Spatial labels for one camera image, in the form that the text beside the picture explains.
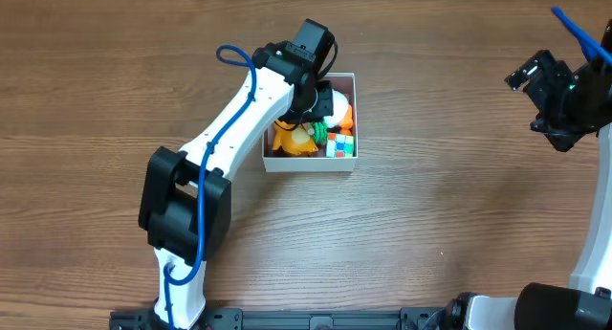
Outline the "orange plastic duck toy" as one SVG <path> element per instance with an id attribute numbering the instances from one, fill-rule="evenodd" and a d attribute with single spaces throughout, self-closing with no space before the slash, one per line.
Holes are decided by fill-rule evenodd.
<path id="1" fill-rule="evenodd" d="M 302 124 L 294 126 L 276 121 L 273 128 L 273 151 L 282 150 L 290 156 L 313 156 L 318 152 L 317 144 Z"/>

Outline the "yellow wooden rattle drum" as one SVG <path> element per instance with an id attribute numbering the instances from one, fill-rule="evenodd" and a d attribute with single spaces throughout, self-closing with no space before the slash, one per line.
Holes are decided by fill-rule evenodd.
<path id="1" fill-rule="evenodd" d="M 310 123 L 308 123 L 306 125 L 306 131 L 307 131 L 307 133 L 309 135 L 314 135 L 315 134 L 315 129 L 314 129 L 314 127 Z"/>

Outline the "green round plastic cap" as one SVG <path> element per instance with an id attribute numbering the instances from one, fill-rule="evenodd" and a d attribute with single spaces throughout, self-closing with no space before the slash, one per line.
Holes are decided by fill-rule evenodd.
<path id="1" fill-rule="evenodd" d="M 310 122 L 315 129 L 315 134 L 310 135 L 316 144 L 324 144 L 328 138 L 328 127 L 324 121 Z"/>

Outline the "white open cardboard box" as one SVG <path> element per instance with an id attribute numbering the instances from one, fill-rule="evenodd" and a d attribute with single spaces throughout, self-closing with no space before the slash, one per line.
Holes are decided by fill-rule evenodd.
<path id="1" fill-rule="evenodd" d="M 325 145 L 317 144 L 318 152 L 313 156 L 290 156 L 282 150 L 273 151 L 274 121 L 262 136 L 262 158 L 268 172 L 339 172 L 352 171 L 358 159 L 358 125 L 356 80 L 353 73 L 330 73 L 323 80 L 332 83 L 333 91 L 343 93 L 353 107 L 353 134 L 356 153 L 352 158 L 326 158 Z M 338 129 L 329 129 L 329 133 L 339 133 Z"/>

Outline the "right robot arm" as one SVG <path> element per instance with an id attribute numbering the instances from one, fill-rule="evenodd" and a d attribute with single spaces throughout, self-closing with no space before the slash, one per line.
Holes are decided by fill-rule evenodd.
<path id="1" fill-rule="evenodd" d="M 584 64 L 573 70 L 540 50 L 505 81 L 532 101 L 531 129 L 556 151 L 596 138 L 597 178 L 579 258 L 564 286 L 531 282 L 515 297 L 456 297 L 430 322 L 438 329 L 611 330 L 611 30 L 596 40 L 561 8 L 551 11 L 578 42 Z"/>

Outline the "white plush duck toy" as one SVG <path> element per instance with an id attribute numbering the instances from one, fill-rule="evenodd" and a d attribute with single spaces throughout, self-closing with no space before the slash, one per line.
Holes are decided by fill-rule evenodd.
<path id="1" fill-rule="evenodd" d="M 343 93 L 334 90 L 333 96 L 333 114 L 325 118 L 326 125 L 329 129 L 338 129 L 340 134 L 353 134 L 353 107 L 349 103 L 348 97 Z"/>

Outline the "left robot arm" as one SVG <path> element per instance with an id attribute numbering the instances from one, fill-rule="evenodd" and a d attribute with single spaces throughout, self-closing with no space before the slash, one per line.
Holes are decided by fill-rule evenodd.
<path id="1" fill-rule="evenodd" d="M 160 269 L 155 305 L 132 316 L 111 315 L 112 329 L 201 329 L 206 263 L 228 231 L 231 182 L 258 138 L 276 121 L 296 129 L 332 112 L 332 92 L 319 84 L 338 55 L 327 27 L 306 19 L 291 41 L 269 43 L 234 65 L 248 68 L 244 84 L 213 123 L 174 152 L 150 157 L 139 226 Z"/>

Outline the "colourful puzzle cube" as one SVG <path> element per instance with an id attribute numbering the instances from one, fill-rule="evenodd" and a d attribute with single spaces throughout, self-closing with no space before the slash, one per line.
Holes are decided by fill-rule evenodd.
<path id="1" fill-rule="evenodd" d="M 340 133 L 329 133 L 325 145 L 326 158 L 352 158 L 355 156 L 355 137 Z"/>

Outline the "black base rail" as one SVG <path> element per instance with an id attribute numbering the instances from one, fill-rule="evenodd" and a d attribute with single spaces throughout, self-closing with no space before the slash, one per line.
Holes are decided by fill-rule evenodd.
<path id="1" fill-rule="evenodd" d="M 398 311 L 205 311 L 195 324 L 200 330 L 419 330 L 462 329 L 466 313 L 450 308 L 407 307 Z"/>

